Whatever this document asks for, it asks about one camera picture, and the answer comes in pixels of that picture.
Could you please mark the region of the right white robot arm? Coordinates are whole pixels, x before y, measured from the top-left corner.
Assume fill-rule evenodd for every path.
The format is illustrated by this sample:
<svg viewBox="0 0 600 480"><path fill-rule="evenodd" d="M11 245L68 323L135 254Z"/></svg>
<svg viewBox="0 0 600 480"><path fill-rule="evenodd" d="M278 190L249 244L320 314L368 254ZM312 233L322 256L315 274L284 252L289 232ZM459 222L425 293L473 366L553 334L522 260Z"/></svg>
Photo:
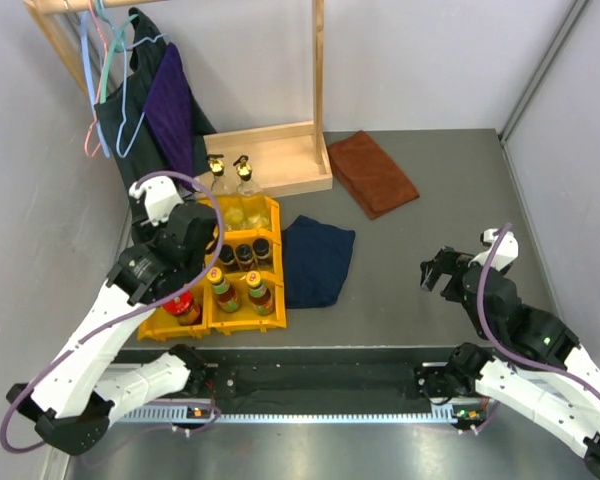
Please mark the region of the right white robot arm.
<svg viewBox="0 0 600 480"><path fill-rule="evenodd" d="M600 479L600 368L556 315L525 304L507 272L518 243L484 241L469 254L443 247L420 265L430 291L442 276L442 297L460 304L494 353L472 343L456 347L445 367L449 388L479 394L531 420L567 445Z"/></svg>

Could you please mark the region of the black cap spice jar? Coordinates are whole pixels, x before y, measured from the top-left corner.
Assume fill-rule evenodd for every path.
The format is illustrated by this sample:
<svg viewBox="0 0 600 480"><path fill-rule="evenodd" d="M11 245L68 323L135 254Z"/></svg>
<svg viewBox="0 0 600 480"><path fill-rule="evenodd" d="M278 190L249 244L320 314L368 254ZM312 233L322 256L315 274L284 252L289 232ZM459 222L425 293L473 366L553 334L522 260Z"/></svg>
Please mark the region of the black cap spice jar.
<svg viewBox="0 0 600 480"><path fill-rule="evenodd" d="M238 245L235 249L235 255L242 271L249 272L257 269L257 262L250 245L245 243Z"/></svg>
<svg viewBox="0 0 600 480"><path fill-rule="evenodd" d="M218 265L225 273L234 273L240 271L239 263L236 259L233 248L230 245L224 244L221 248Z"/></svg>
<svg viewBox="0 0 600 480"><path fill-rule="evenodd" d="M252 244L252 250L260 270L273 269L272 247L266 238L256 239Z"/></svg>

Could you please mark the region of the sauce bottle yellow cap front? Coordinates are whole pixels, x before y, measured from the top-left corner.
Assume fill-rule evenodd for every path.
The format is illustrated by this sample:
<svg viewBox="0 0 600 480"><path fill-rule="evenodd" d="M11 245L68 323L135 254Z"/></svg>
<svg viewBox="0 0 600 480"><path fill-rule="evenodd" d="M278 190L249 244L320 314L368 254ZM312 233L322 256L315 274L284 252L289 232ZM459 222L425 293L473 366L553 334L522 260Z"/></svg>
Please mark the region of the sauce bottle yellow cap front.
<svg viewBox="0 0 600 480"><path fill-rule="evenodd" d="M219 267L213 267L206 275L218 307L226 313L235 313L241 307L240 298L233 284Z"/></svg>

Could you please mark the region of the red lid jar front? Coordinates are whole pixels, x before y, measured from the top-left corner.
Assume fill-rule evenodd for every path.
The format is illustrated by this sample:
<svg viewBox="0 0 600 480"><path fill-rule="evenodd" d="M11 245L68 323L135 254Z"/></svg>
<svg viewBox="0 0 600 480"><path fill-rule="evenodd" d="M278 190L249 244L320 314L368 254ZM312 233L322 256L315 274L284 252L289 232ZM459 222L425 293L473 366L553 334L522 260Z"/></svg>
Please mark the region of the red lid jar front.
<svg viewBox="0 0 600 480"><path fill-rule="evenodd" d="M162 308L180 326L194 326L202 322L202 308L191 292L174 297L165 302Z"/></svg>

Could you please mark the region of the clear oil bottle gold cap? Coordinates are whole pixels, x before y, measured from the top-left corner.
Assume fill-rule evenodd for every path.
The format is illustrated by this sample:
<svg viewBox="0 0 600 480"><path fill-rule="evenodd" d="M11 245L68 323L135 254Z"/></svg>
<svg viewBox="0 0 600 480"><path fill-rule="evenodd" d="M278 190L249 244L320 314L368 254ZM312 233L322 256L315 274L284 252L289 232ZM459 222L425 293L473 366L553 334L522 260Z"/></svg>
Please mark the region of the clear oil bottle gold cap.
<svg viewBox="0 0 600 480"><path fill-rule="evenodd" d="M249 229L271 229L270 210L261 186L253 177L249 157L241 155L233 163L239 177L237 192L245 213L245 224Z"/></svg>

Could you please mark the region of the sauce bottle yellow cap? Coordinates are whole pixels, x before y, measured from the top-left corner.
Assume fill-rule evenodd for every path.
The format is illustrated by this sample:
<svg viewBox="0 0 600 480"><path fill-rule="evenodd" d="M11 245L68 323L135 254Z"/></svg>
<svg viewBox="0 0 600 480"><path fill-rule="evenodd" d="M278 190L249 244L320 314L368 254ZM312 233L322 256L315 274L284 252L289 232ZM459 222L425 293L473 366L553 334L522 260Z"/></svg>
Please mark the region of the sauce bottle yellow cap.
<svg viewBox="0 0 600 480"><path fill-rule="evenodd" d="M267 316L275 309L274 295L258 271L250 271L245 278L248 298L254 311L260 316Z"/></svg>
<svg viewBox="0 0 600 480"><path fill-rule="evenodd" d="M240 298L233 284L219 267L213 267L206 275L218 307L226 313L235 313L241 307Z"/></svg>

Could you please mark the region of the sauce bottle yellow cap back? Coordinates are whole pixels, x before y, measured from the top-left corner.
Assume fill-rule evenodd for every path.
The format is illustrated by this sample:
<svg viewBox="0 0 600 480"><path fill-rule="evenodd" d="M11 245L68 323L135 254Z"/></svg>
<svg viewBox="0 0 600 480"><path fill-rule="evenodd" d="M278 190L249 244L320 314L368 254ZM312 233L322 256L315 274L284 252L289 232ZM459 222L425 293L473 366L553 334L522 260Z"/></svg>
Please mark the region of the sauce bottle yellow cap back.
<svg viewBox="0 0 600 480"><path fill-rule="evenodd" d="M275 309L274 295L258 271L250 271L245 278L248 298L254 311L260 316L267 316Z"/></svg>

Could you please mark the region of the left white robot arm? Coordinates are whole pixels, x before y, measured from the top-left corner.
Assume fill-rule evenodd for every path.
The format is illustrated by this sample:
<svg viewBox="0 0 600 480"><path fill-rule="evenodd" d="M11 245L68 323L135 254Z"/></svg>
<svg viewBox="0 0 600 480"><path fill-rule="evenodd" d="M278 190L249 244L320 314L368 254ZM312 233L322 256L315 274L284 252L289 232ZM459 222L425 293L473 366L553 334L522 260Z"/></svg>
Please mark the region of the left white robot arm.
<svg viewBox="0 0 600 480"><path fill-rule="evenodd" d="M113 379L102 375L131 334L165 302L187 293L208 272L210 245L223 240L217 210L185 201L152 230L147 242L123 250L82 323L52 363L6 395L3 448L14 414L34 424L41 441L69 455L90 450L118 420L165 395L196 396L206 387L202 357L178 344Z"/></svg>

